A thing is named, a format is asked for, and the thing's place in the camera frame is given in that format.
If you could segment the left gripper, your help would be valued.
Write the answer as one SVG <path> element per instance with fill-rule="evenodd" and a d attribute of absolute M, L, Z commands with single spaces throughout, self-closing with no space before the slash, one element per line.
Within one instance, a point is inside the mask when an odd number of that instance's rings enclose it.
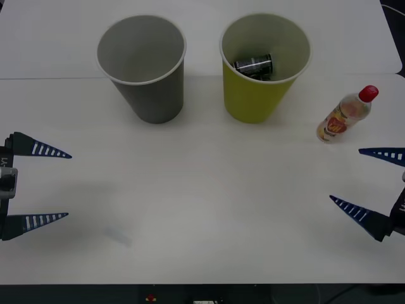
<path fill-rule="evenodd" d="M 9 200 L 15 197 L 13 155 L 72 159 L 68 153 L 24 133 L 10 134 L 5 140 L 5 147 L 1 146 L 1 219 L 7 216 Z M 7 216 L 1 232 L 1 240 L 9 241 L 68 215 L 69 213 L 47 213 Z"/>

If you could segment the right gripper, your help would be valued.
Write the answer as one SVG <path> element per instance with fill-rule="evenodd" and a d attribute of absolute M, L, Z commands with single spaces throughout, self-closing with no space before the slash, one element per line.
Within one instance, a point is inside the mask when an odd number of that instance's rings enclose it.
<path fill-rule="evenodd" d="M 358 151 L 362 155 L 405 167 L 405 148 L 361 148 Z M 353 219 L 376 241 L 382 242 L 384 237 L 390 236 L 392 232 L 405 235 L 405 189 L 402 190 L 394 203 L 389 216 L 352 204 L 336 196 L 330 195 L 329 197 L 348 217 Z"/>

